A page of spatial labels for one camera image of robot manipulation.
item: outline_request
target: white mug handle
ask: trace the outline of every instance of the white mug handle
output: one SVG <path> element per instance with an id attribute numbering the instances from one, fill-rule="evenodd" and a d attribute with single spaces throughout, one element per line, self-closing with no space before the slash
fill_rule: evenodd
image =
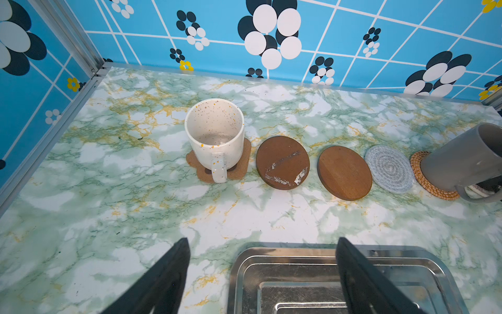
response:
<path id="1" fill-rule="evenodd" d="M 225 183 L 226 182 L 226 167 L 225 167 L 225 154 L 224 153 L 212 153 L 213 165 L 212 165 L 212 175 L 215 183 Z"/>

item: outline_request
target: gray mug handle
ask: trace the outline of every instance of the gray mug handle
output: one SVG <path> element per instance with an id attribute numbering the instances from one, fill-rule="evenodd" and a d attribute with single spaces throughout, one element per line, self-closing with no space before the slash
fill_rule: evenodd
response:
<path id="1" fill-rule="evenodd" d="M 493 201 L 498 201 L 502 199 L 502 190 L 487 197 L 470 198 L 469 195 L 467 195 L 467 192 L 465 191 L 465 187 L 463 187 L 462 185 L 456 185 L 455 189 L 457 190 L 461 198 L 472 203 L 491 203 Z"/>

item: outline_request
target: wooden coaster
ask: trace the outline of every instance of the wooden coaster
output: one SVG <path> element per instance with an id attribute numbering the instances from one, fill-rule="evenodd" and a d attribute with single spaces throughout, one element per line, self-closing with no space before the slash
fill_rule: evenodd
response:
<path id="1" fill-rule="evenodd" d="M 244 149 L 242 150 L 242 156 L 235 166 L 226 171 L 228 180 L 241 180 L 247 173 L 247 165 L 249 164 L 249 156 L 251 154 L 251 142 L 244 138 Z M 202 182 L 214 183 L 213 175 L 211 170 L 206 169 L 195 157 L 195 153 L 190 151 L 187 154 L 187 162 L 190 166 L 197 169 L 197 177 Z"/>
<path id="2" fill-rule="evenodd" d="M 366 196 L 373 184 L 371 171 L 364 159 L 343 146 L 331 146 L 321 153 L 317 173 L 324 187 L 344 200 Z"/>
<path id="3" fill-rule="evenodd" d="M 310 160 L 300 143 L 286 136 L 274 136 L 258 148 L 256 168 L 266 184 L 290 190 L 307 178 Z"/>
<path id="4" fill-rule="evenodd" d="M 424 189 L 426 189 L 429 193 L 434 195 L 435 197 L 439 197 L 441 199 L 445 200 L 456 200 L 457 198 L 460 197 L 456 191 L 449 192 L 449 191 L 443 191 L 435 186 L 432 185 L 432 183 L 429 182 L 422 173 L 422 168 L 420 168 L 420 163 L 422 162 L 422 159 L 429 155 L 430 152 L 426 151 L 420 151 L 416 152 L 413 154 L 410 158 L 410 163 L 411 163 L 411 168 L 413 169 L 413 173 L 415 174 L 415 178 L 417 179 L 418 183 L 420 183 L 421 186 L 423 186 Z"/>

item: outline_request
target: mug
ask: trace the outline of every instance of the mug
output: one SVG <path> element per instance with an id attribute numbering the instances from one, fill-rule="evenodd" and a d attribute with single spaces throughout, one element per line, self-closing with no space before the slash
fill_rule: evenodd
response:
<path id="1" fill-rule="evenodd" d="M 420 164 L 422 173 L 435 187 L 457 191 L 465 200 L 488 203 L 502 199 L 502 190 L 470 198 L 465 187 L 502 174 L 502 128 L 481 123 L 432 152 Z"/>
<path id="2" fill-rule="evenodd" d="M 212 98 L 193 106 L 185 118 L 185 131 L 197 160 L 211 170 L 216 183 L 226 182 L 244 149 L 244 115 L 232 102 Z"/>

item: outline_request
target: gray mug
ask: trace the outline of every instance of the gray mug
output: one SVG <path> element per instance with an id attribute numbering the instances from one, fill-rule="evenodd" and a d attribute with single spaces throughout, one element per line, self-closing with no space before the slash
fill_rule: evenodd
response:
<path id="1" fill-rule="evenodd" d="M 457 191 L 474 203 L 502 199 L 502 190 L 483 197 L 470 198 L 465 187 L 502 174 L 502 128 L 481 123 L 460 134 L 443 147 L 422 159 L 422 173 L 435 187 Z"/>

